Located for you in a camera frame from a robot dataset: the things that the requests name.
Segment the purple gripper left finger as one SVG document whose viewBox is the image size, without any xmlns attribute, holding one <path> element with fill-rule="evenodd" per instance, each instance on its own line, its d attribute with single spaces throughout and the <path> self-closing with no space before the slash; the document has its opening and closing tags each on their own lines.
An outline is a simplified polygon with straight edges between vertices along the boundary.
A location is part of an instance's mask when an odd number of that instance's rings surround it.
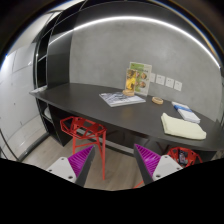
<svg viewBox="0 0 224 224">
<path fill-rule="evenodd" d="M 89 146 L 69 158 L 60 157 L 47 168 L 47 171 L 83 187 L 94 156 L 95 147 Z"/>
</svg>

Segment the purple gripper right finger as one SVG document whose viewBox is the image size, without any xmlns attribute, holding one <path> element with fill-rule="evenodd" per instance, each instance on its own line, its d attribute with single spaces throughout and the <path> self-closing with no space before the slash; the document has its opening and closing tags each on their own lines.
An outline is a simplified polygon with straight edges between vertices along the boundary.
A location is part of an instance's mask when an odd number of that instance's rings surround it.
<svg viewBox="0 0 224 224">
<path fill-rule="evenodd" d="M 138 144 L 134 145 L 134 156 L 145 185 L 182 169 L 169 155 L 160 156 Z"/>
</svg>

